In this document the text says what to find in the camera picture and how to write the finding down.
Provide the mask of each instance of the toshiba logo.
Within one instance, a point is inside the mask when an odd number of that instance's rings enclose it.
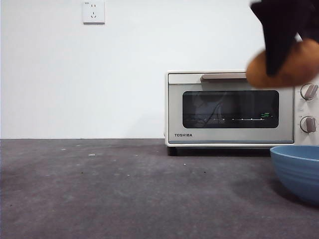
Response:
[[[193,137],[191,133],[176,133],[175,137]]]

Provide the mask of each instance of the gray floor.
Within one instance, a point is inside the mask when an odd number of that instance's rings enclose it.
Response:
[[[317,239],[268,152],[163,140],[2,140],[2,239]]]

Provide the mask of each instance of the brown plush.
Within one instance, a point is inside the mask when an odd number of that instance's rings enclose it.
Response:
[[[266,52],[257,55],[248,65],[247,80],[256,88],[279,88],[303,85],[319,74],[319,44],[312,39],[296,42],[279,72],[266,74]]]

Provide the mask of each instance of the toaster oven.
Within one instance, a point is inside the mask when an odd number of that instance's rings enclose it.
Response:
[[[165,144],[270,148],[318,145],[319,78],[304,86],[255,89],[243,71],[170,71],[165,76]]]

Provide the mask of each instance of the oven door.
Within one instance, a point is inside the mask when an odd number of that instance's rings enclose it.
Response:
[[[245,73],[169,74],[170,144],[294,143],[294,90],[254,89]]]

